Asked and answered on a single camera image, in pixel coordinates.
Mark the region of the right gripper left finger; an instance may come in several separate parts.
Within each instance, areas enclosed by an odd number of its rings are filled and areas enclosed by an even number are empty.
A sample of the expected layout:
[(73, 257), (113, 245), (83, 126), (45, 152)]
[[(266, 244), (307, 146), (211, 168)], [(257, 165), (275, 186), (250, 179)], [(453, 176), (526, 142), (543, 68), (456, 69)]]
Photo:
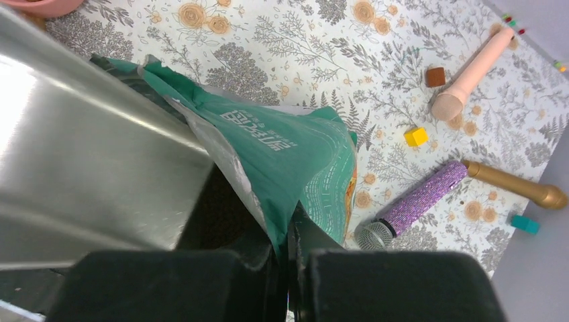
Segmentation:
[(285, 287), (257, 225), (216, 250), (93, 252), (66, 275), (48, 321), (283, 321)]

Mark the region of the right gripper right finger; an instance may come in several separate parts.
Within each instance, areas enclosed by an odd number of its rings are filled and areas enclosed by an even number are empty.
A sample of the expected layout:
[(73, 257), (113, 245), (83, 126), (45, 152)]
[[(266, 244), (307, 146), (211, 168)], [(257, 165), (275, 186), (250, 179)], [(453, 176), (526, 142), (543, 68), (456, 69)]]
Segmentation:
[(348, 251), (297, 205), (289, 223), (295, 321), (505, 321), (479, 263), (458, 252)]

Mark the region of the green silver pet food bag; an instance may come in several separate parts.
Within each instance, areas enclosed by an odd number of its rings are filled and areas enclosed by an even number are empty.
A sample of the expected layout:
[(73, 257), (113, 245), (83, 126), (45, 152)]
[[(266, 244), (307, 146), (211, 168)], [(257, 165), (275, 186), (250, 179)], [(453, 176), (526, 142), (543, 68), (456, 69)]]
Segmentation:
[(358, 138), (331, 107), (263, 106), (196, 83), (149, 55), (91, 62), (188, 125), (274, 247), (298, 206), (343, 244), (357, 180)]

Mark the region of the metal scissors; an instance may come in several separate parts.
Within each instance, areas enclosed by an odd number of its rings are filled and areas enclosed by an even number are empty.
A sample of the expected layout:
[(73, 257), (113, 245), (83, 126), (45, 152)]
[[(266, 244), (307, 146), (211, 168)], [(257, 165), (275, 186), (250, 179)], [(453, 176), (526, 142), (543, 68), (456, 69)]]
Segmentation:
[(173, 250), (213, 162), (147, 98), (1, 8), (1, 268)]

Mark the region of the purple glitter microphone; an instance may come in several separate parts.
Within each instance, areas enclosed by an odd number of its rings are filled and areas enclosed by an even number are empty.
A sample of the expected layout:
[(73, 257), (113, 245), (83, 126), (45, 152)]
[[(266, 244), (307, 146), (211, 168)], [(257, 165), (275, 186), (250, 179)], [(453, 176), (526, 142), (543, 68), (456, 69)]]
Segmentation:
[(386, 250), (422, 215), (467, 176), (467, 168), (460, 161), (450, 161), (423, 183), (409, 191), (391, 206), (363, 225), (354, 235), (362, 250)]

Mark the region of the yellow small block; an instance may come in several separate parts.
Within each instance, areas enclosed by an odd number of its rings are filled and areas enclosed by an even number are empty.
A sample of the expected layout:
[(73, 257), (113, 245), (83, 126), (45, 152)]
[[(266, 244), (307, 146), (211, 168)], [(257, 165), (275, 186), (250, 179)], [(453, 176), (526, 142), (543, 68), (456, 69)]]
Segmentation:
[(408, 146), (418, 147), (429, 140), (429, 136), (423, 127), (416, 127), (405, 132), (404, 139)]

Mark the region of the teal small block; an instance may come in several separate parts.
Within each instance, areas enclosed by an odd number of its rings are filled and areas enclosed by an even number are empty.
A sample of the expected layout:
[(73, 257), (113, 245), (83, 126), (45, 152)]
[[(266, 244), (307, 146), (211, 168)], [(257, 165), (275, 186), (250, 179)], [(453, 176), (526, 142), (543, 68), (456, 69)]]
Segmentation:
[(534, 235), (538, 233), (540, 228), (538, 222), (521, 215), (511, 217), (511, 226)]

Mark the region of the pink cylinder toy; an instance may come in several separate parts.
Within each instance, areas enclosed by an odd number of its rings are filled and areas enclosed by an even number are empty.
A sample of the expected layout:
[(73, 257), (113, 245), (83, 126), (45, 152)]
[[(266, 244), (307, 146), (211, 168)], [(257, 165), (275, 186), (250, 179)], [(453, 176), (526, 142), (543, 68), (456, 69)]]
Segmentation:
[(449, 121), (460, 114), (470, 94), (514, 37), (515, 31), (511, 28), (501, 28), (493, 35), (455, 81), (437, 95), (431, 106), (431, 114), (440, 121)]

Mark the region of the floral table mat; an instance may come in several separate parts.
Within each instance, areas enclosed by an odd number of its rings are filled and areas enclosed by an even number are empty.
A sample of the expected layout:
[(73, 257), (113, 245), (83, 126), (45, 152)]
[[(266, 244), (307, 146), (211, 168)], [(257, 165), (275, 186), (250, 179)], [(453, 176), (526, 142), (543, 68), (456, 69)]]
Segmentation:
[[(568, 81), (514, 39), (450, 121), (431, 114), (429, 68), (451, 81), (502, 26), (481, 1), (85, 1), (47, 32), (77, 54), (147, 54), (268, 105), (330, 106), (358, 134), (355, 206), (365, 218), (449, 159), (537, 180), (568, 125)], [(423, 127), (429, 140), (407, 145)]]

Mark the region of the brown small block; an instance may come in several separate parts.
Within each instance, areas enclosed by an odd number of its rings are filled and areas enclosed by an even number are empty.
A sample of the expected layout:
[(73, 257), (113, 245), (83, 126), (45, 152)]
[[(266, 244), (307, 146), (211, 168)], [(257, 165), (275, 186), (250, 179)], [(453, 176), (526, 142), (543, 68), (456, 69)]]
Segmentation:
[(429, 88), (440, 87), (446, 84), (446, 73), (444, 67), (434, 67), (426, 70), (426, 86)]

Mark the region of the gold microphone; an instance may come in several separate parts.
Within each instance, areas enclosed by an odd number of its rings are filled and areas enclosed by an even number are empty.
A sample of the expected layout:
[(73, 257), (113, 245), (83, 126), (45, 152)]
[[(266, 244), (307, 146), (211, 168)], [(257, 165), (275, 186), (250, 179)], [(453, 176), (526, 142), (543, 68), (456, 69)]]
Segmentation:
[(469, 177), (525, 197), (544, 209), (560, 210), (568, 205), (567, 194), (557, 186), (532, 182), (479, 162), (462, 163)]

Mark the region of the pink scoop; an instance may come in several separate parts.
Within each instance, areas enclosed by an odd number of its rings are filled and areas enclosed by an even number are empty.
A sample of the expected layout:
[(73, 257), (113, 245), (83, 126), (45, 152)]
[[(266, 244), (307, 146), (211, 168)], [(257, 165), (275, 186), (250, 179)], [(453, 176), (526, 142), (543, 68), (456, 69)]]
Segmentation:
[(1, 4), (43, 18), (55, 18), (67, 15), (78, 9), (83, 0), (1, 0)]

